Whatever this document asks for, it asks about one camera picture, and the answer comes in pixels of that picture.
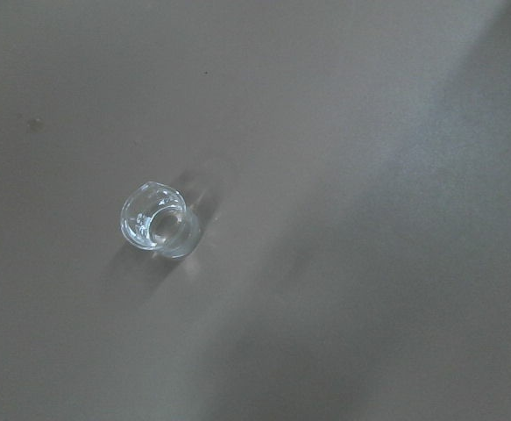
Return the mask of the clear shot glass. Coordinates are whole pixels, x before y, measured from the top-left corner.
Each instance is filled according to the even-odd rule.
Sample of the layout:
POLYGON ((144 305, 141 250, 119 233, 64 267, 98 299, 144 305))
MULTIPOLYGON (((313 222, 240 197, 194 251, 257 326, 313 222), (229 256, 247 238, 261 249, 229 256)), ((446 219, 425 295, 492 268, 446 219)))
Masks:
POLYGON ((198 217, 181 193, 159 182, 146 182, 129 195, 120 229, 132 246, 171 260, 191 254, 202 234, 198 217))

